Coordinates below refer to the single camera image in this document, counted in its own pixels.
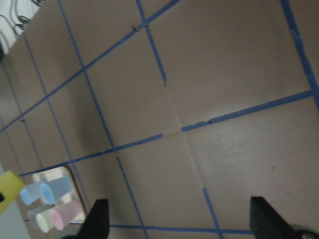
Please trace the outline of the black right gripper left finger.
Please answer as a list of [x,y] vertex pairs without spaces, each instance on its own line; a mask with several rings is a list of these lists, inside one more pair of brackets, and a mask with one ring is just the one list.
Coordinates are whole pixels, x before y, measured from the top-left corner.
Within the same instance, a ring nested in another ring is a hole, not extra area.
[[108,199],[98,199],[81,226],[78,239],[107,239],[110,232]]

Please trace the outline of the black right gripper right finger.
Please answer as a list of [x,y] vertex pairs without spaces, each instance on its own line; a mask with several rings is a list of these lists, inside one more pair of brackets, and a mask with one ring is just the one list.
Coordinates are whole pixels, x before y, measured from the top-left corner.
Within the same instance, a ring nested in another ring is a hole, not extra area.
[[250,198],[250,229],[256,239],[294,239],[295,231],[263,197]]

